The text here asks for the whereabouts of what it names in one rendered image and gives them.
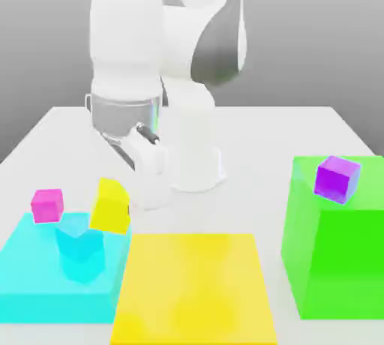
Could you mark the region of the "small yellow cube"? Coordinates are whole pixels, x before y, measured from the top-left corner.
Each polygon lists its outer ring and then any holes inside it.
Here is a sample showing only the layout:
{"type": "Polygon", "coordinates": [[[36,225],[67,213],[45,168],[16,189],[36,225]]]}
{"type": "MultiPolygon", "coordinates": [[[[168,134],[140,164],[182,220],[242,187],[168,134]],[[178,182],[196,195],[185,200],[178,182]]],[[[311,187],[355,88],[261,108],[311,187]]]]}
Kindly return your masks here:
{"type": "Polygon", "coordinates": [[[101,178],[91,210],[89,228],[124,235],[130,226],[130,197],[120,182],[101,178]]]}

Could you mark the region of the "small pink cube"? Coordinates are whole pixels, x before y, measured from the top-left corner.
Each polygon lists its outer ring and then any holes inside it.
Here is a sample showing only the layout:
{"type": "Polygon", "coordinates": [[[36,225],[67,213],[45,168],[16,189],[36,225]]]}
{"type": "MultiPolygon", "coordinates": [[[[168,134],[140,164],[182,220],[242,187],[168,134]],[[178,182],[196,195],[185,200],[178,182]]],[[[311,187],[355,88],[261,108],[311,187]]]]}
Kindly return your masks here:
{"type": "Polygon", "coordinates": [[[30,202],[36,224],[58,223],[64,212],[64,199],[61,189],[36,190],[30,202]]]}

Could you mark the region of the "large yellow box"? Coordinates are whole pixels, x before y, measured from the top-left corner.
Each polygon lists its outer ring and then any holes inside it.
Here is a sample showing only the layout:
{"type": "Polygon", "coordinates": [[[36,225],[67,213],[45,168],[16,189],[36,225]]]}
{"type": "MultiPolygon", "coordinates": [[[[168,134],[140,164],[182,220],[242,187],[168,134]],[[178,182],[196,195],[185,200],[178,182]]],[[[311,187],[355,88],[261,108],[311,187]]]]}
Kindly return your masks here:
{"type": "Polygon", "coordinates": [[[278,345],[249,233],[135,233],[110,345],[278,345]]]}

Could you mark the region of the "large green box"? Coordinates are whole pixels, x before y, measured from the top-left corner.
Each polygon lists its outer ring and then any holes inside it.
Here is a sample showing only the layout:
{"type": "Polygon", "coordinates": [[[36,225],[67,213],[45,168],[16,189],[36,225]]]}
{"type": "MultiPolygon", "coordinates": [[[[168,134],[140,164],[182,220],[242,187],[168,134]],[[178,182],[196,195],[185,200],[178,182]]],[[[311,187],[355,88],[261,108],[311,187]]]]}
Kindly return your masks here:
{"type": "Polygon", "coordinates": [[[281,257],[303,320],[384,320],[384,157],[361,164],[340,204],[314,193],[323,156],[296,156],[281,257]]]}

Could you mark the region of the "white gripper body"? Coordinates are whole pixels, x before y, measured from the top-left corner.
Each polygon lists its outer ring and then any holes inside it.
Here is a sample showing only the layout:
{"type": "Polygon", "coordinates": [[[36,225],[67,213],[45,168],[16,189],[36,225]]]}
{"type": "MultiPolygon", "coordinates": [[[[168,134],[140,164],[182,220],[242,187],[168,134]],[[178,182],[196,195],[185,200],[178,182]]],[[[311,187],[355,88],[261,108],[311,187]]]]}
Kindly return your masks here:
{"type": "Polygon", "coordinates": [[[168,190],[167,152],[156,135],[149,139],[140,132],[130,132],[122,139],[113,139],[105,133],[102,137],[133,170],[137,186],[160,193],[168,190]]]}

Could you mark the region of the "small purple cube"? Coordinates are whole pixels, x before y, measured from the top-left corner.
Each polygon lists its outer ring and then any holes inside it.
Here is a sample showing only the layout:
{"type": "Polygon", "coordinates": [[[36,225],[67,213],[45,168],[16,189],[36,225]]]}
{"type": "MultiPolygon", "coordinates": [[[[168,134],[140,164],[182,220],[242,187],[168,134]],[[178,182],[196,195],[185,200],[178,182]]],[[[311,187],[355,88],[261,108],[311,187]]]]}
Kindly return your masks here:
{"type": "Polygon", "coordinates": [[[347,203],[358,187],[362,165],[329,156],[318,167],[313,192],[336,203],[347,203]]]}

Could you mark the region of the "large cyan box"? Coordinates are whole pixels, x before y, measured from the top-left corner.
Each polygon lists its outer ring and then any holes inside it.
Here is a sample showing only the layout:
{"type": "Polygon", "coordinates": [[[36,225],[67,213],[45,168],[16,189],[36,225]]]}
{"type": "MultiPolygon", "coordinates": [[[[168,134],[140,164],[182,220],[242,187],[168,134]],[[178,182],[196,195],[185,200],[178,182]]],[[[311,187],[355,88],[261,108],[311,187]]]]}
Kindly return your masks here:
{"type": "Polygon", "coordinates": [[[132,232],[101,231],[105,269],[77,283],[60,263],[58,223],[35,223],[26,213],[0,250],[0,323],[113,322],[132,232]]]}

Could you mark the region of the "small cyan cube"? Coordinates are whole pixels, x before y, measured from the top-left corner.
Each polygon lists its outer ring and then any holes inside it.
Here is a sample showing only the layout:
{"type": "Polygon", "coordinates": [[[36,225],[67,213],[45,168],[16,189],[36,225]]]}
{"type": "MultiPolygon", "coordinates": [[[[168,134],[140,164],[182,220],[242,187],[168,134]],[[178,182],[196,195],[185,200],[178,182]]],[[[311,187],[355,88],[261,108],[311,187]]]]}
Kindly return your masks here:
{"type": "Polygon", "coordinates": [[[89,227],[89,214],[64,213],[55,228],[63,272],[81,284],[92,282],[105,269],[104,234],[89,227]]]}

